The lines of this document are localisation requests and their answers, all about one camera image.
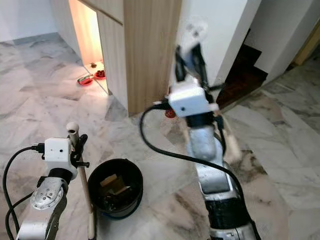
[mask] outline staircase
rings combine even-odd
[[[254,66],[260,54],[261,51],[242,44],[226,77],[225,87],[216,99],[220,109],[257,89],[266,80],[268,74]]]

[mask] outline marble floor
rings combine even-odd
[[[267,84],[225,113],[242,149],[231,162],[264,240],[320,240],[320,61],[310,60]],[[76,121],[88,135],[83,158],[91,166],[128,158],[142,171],[144,193],[130,217],[98,214],[98,240],[205,240],[207,212],[193,164],[150,150],[138,131],[139,115],[125,109],[97,82],[81,87],[81,60],[56,34],[0,43],[0,177],[11,155],[50,137],[66,136]],[[181,119],[151,112],[146,135],[160,148],[186,153]],[[8,174],[16,202],[35,189],[45,171],[38,153],[19,156]],[[79,178],[70,183],[57,240],[87,239],[87,214]],[[8,239],[8,210],[0,187],[0,239]],[[23,218],[27,203],[17,208]]]

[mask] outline black bucket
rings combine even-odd
[[[107,177],[116,174],[122,176],[123,182],[132,188],[129,202],[121,207],[109,210],[106,209],[104,197],[99,189],[100,182]],[[143,195],[143,177],[139,168],[128,159],[111,159],[100,164],[90,175],[88,180],[89,194],[92,204],[103,215],[120,220],[130,216],[139,206]]]

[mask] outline red object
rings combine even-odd
[[[89,85],[91,85],[92,83],[93,83],[93,79],[92,78],[86,78],[86,79],[84,79],[84,80],[81,80],[81,81],[77,81],[78,82],[78,84],[80,84],[81,86],[89,86]]]
[[[97,80],[103,80],[106,79],[106,73],[104,70],[99,70],[94,74],[94,78]]]
[[[176,113],[173,109],[165,110],[165,116],[169,119],[173,119],[176,116]]]

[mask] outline white wall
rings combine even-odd
[[[49,0],[0,0],[0,42],[56,31]]]
[[[224,82],[238,54],[261,0],[183,0],[176,43],[188,20],[200,17],[208,23],[202,43],[209,84]]]
[[[245,44],[262,51],[255,66],[268,73],[265,83],[286,70],[319,17],[319,0],[261,1]]]

